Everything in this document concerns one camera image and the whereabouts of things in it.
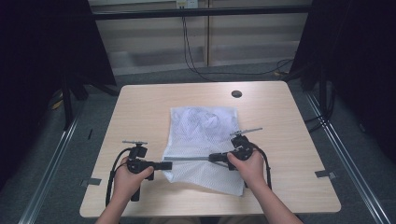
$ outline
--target gray floor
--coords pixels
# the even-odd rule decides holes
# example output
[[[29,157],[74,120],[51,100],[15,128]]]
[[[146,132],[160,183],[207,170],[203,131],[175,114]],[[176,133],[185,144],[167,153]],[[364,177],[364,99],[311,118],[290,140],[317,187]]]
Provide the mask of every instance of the gray floor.
[[[248,64],[214,67],[210,72],[258,73],[275,68],[275,63]],[[216,81],[277,80],[273,73],[265,75],[205,75]],[[118,87],[152,83],[205,82],[189,70],[176,70],[117,77]],[[289,83],[290,90],[304,119],[315,116],[299,80]],[[79,207],[85,194],[81,181],[91,176],[99,149],[106,134],[117,97],[109,96],[88,87],[90,94],[86,102],[74,102],[74,108],[82,105],[81,117],[73,137],[64,153],[55,178],[50,182],[49,192],[35,218],[35,223],[93,223],[93,219],[79,215]],[[386,158],[376,141],[359,128],[353,113],[336,98],[332,125],[339,133],[350,156],[381,202],[390,220],[396,220],[396,166]],[[313,121],[307,128],[316,125]],[[49,110],[43,118],[40,137],[37,138],[23,166],[7,182],[0,194],[0,223],[18,223],[26,205],[32,198],[51,156],[62,137],[64,112],[62,108]],[[342,209],[335,214],[301,214],[304,223],[375,223],[360,193],[341,163],[325,132],[321,129],[311,133],[327,171],[336,172],[332,180]],[[125,218],[121,223],[142,223],[145,219]]]

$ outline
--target wooden table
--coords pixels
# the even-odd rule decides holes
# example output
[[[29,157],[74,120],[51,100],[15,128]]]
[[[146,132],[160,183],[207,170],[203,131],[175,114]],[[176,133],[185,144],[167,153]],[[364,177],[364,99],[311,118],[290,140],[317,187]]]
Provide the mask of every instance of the wooden table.
[[[232,97],[235,90],[241,91],[242,97]],[[83,217],[99,217],[105,209],[111,166],[123,149],[133,146],[122,140],[148,142],[145,159],[160,161],[168,141],[170,108],[186,105],[233,106],[241,130],[263,127],[247,137],[267,154],[273,191],[293,213],[335,213],[341,209],[330,179],[315,175],[324,167],[286,83],[188,83],[122,88],[92,172],[92,178],[102,182],[88,186],[80,208]],[[262,210],[249,189],[237,197],[193,184],[171,184],[162,171],[156,171],[153,181],[143,181],[140,201],[129,203],[123,216],[254,214],[262,214]]]

